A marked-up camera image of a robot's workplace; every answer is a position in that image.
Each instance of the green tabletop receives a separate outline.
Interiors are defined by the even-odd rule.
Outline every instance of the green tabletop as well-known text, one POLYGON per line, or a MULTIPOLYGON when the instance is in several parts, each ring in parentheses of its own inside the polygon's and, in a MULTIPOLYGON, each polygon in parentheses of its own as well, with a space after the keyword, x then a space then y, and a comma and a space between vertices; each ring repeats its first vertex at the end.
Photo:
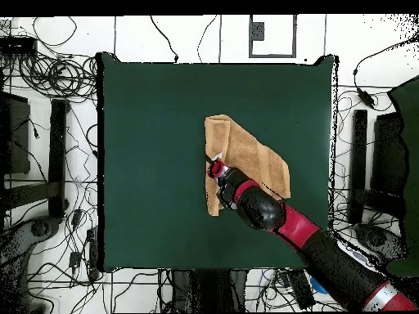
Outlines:
POLYGON ((102 54, 103 265, 302 267, 284 241, 205 202, 204 119, 227 114, 287 163, 293 208, 328 222, 333 56, 316 65, 120 63, 102 54))

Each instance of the cable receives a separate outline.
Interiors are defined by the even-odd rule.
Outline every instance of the cable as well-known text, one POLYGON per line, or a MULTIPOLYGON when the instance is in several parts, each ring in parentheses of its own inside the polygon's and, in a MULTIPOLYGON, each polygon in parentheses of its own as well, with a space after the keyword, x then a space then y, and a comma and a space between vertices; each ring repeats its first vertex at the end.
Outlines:
POLYGON ((114 272, 110 273, 110 312, 113 313, 114 310, 112 309, 112 298, 114 296, 114 272))
POLYGON ((157 29, 157 31, 161 34, 161 36, 163 36, 166 39, 167 43, 169 44, 170 51, 172 51, 172 53, 174 54, 174 62, 177 63, 179 57, 178 57, 178 54, 173 50, 172 44, 170 43, 169 39, 167 38, 166 35, 163 34, 163 32, 159 29, 159 27, 157 26, 157 24, 154 22, 153 16, 150 16, 150 19, 151 19, 151 23, 153 23, 153 25, 155 26, 155 28, 157 29))
POLYGON ((361 65, 361 63, 363 63, 366 59, 372 58, 373 56, 377 56, 378 54, 381 54, 382 52, 388 51, 390 49, 394 49, 396 47, 402 47, 404 46, 406 43, 414 43, 414 42, 418 42, 419 38, 417 38, 417 35, 419 34, 419 30, 409 39, 404 40, 400 43, 395 43, 391 46, 388 46, 387 48, 382 49, 381 51, 377 52, 377 53, 373 53, 369 56, 366 56, 365 58, 361 59, 359 63, 357 63, 355 70, 354 70, 354 85, 357 88, 357 93, 359 95, 359 97, 361 98, 361 100, 370 108, 377 110, 374 105, 376 105, 376 103, 374 102, 374 100, 371 98, 370 94, 365 92, 364 90, 362 90, 360 87, 358 87, 357 85, 357 81, 356 81, 356 75, 358 74, 358 68, 361 65))
POLYGON ((133 282, 135 281, 135 279, 138 277, 138 276, 156 276, 157 275, 157 272, 156 273, 138 273, 138 274, 136 274, 132 279, 131 279, 131 282, 129 283, 129 285, 128 285, 128 287, 122 292, 122 293, 120 293, 120 294, 118 294, 118 295, 116 295, 115 296, 115 298, 114 298, 114 309, 113 309, 113 311, 111 311, 112 312, 112 314, 114 314, 115 312, 116 312, 116 299, 118 298, 118 297, 120 297, 120 296, 122 296, 123 294, 125 294, 128 290, 129 290, 129 288, 131 288, 131 285, 133 285, 133 282))
POLYGON ((32 23, 32 28, 34 29, 34 33, 35 33, 36 37, 38 38, 39 42, 40 42, 40 43, 42 43, 45 47, 47 47, 47 46, 49 46, 49 47, 58 47, 58 46, 63 45, 64 43, 69 42, 69 41, 73 38, 73 36, 74 36, 74 34, 75 34, 76 30, 77 30, 77 25, 75 24, 75 21, 73 20, 73 18, 71 18, 70 16, 68 16, 68 17, 69 17, 69 19, 70 19, 70 20, 73 22, 73 24, 74 24, 74 30, 73 30, 73 32, 71 33, 71 35, 70 35, 70 36, 69 36, 66 40, 64 40, 64 41, 63 41, 63 42, 61 42, 61 43, 56 43, 56 44, 53 44, 53 43, 46 43, 45 41, 41 40, 41 38, 39 37, 39 35, 38 35, 37 31, 36 31, 35 24, 36 24, 37 20, 38 20, 39 18, 42 18, 42 17, 36 17, 36 18, 34 19, 34 22, 32 23))
POLYGON ((33 295, 29 291, 28 291, 28 295, 31 296, 32 298, 38 298, 40 300, 49 302, 52 305, 51 311, 49 312, 49 314, 52 314, 52 312, 54 311, 54 307, 55 307, 54 302, 52 300, 50 300, 49 298, 41 298, 40 296, 33 295))
POLYGON ((97 146, 96 145, 93 145, 90 141, 89 141, 89 139, 88 139, 88 133, 90 132, 90 130, 92 130, 94 127, 96 127, 97 126, 97 123, 96 124, 93 124, 87 131, 86 131, 86 141, 88 142, 88 144, 90 145, 90 146, 92 146, 92 147, 95 147, 95 148, 97 148, 97 146))
POLYGON ((202 33, 202 36, 200 37, 200 42, 198 43, 198 47, 196 48, 196 52, 198 53, 198 57, 200 58, 200 43, 202 42, 202 39, 205 36, 206 30, 208 29, 208 27, 213 24, 213 22, 215 21, 215 18, 217 18, 218 15, 215 15, 215 17, 208 23, 208 25, 205 27, 204 33, 202 33))

